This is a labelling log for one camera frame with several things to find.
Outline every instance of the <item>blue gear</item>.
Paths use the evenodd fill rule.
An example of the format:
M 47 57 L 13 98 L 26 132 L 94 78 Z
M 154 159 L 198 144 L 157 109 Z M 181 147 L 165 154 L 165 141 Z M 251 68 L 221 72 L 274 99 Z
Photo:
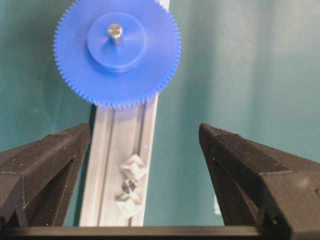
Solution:
M 111 24 L 123 28 L 119 46 L 109 39 Z M 181 37 L 174 17 L 155 0 L 78 0 L 61 18 L 53 48 L 73 91 L 95 105 L 126 109 L 168 85 Z

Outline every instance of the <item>screw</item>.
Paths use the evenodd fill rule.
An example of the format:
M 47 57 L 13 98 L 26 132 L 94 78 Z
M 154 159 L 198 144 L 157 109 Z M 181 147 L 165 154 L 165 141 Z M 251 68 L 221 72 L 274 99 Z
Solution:
M 122 190 L 126 194 L 132 194 L 137 190 L 137 182 L 131 179 L 127 179 L 122 184 Z

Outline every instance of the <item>metal shaft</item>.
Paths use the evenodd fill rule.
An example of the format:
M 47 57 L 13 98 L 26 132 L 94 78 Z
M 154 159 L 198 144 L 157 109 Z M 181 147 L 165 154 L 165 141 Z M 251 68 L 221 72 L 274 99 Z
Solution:
M 123 43 L 124 41 L 123 29 L 120 25 L 118 24 L 110 25 L 108 28 L 108 33 L 109 33 L 112 44 L 114 44 L 115 46 L 119 46 Z

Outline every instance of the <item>teal background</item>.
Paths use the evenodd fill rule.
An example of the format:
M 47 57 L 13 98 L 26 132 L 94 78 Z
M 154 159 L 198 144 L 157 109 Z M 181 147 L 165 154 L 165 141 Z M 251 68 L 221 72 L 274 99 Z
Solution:
M 0 151 L 90 119 L 90 104 L 67 87 L 52 57 L 71 2 L 0 1 Z M 159 98 L 145 225 L 222 225 L 200 123 L 320 159 L 320 1 L 171 0 L 170 10 L 182 56 Z M 67 226 L 78 222 L 82 187 Z

